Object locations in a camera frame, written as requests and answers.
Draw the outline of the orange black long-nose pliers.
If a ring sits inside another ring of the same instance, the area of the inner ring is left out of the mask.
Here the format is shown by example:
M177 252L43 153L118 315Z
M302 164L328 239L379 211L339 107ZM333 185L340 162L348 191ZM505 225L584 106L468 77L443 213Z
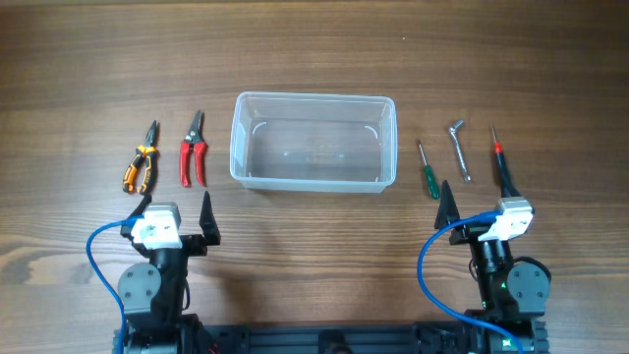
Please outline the orange black long-nose pliers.
M158 156L156 149L157 128L157 122L153 121L146 133L144 143L136 148L134 158L125 170L122 190L127 194L138 192L142 196L146 196L152 192L155 186ZM143 178L141 183L136 186L137 175L141 169L143 169Z

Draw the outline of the green handled screwdriver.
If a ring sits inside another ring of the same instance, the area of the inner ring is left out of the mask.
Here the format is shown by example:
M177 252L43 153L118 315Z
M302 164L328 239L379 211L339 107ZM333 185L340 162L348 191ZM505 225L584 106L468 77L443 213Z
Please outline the green handled screwdriver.
M418 150L422 159L429 194L434 200L438 200L440 198L440 189L421 142L418 142Z

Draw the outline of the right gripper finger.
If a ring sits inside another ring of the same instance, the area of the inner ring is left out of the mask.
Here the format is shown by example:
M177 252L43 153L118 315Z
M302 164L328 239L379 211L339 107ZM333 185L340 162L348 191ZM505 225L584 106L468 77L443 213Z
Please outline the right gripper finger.
M502 198L514 198L521 196L519 191L513 186L510 178L500 180L500 192Z
M460 219L459 210L450 185L447 180L444 180L441 184L440 204L436 214L434 228L436 230L443 229Z

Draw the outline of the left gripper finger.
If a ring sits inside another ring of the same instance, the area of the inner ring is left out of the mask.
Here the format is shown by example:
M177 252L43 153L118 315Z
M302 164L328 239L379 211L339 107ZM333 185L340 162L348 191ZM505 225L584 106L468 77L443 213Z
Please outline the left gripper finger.
M208 191L205 191L203 195L199 225L207 245L219 245L221 243L221 235L213 214L211 198Z
M141 200L141 202L139 203L139 205L132 211L132 213L128 216L129 219L132 219L134 217L139 217L141 216L146 207L152 202L152 195L148 194L145 195L143 197L143 199Z

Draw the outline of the silver L-shaped socket wrench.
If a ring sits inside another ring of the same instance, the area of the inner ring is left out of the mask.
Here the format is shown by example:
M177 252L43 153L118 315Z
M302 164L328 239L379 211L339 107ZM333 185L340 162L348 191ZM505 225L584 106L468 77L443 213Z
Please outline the silver L-shaped socket wrench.
M453 145L455 147L457 156L458 156L458 161L459 161L459 165L460 165L460 169L461 169L461 173L462 173L462 177L463 180L466 183L470 183L472 181L472 177L470 175L469 169L468 169L468 165L466 163L465 160L465 155L462 149L462 146L459 142L458 139L458 131L460 130L460 128L464 125L464 121L463 120L459 120L456 123L454 123L452 126L450 126L448 128L448 133L453 141Z

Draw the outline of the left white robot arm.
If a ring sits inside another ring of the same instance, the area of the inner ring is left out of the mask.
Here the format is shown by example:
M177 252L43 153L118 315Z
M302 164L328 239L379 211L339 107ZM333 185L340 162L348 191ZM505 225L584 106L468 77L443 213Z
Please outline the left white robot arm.
M123 320L114 332L114 353L210 353L220 351L190 306L188 262L218 246L220 232L209 193L203 195L200 234L179 232L181 215L175 203L155 203L145 196L123 221L120 234L144 258L119 278L117 294Z

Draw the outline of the black red screwdriver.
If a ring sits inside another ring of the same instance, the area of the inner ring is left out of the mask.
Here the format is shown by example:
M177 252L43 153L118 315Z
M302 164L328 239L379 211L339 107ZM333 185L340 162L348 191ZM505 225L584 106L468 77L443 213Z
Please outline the black red screwdriver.
M497 138L497 134L495 132L495 128L493 126L490 127L491 130L491 134L492 134L492 140L493 140L493 147L494 147L494 155L495 155L495 164L496 164L496 171L497 171L497 179L498 179L498 183L499 183L499 187L500 187L500 180L501 179L507 179L511 178L507 163L506 163L506 158L504 156L504 151L502 148L501 143L499 142L498 138Z

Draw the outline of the red handled pruning shears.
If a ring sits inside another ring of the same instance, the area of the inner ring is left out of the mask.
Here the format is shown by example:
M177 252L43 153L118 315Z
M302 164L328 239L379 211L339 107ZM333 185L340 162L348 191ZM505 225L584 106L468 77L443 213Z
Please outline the red handled pruning shears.
M184 188L192 186L190 178L190 161L194 160L195 175L198 183L206 186L204 157L208 145L202 137L202 123L204 120L204 112L198 110L192 121L192 124L180 144L179 151L179 178Z

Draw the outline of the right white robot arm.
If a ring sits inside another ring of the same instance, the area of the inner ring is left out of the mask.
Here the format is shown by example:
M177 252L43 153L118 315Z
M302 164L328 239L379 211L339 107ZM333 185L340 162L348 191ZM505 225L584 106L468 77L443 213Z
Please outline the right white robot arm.
M545 302L550 292L551 273L531 257L512 256L509 242L526 233L534 209L522 197L498 200L497 216L469 221L450 231L449 244L467 245L471 250L469 269L478 283L483 307L468 310L473 320L498 326L511 333L505 336L476 324L463 324L464 352L516 353L521 344L525 353L547 353L549 341L544 322Z

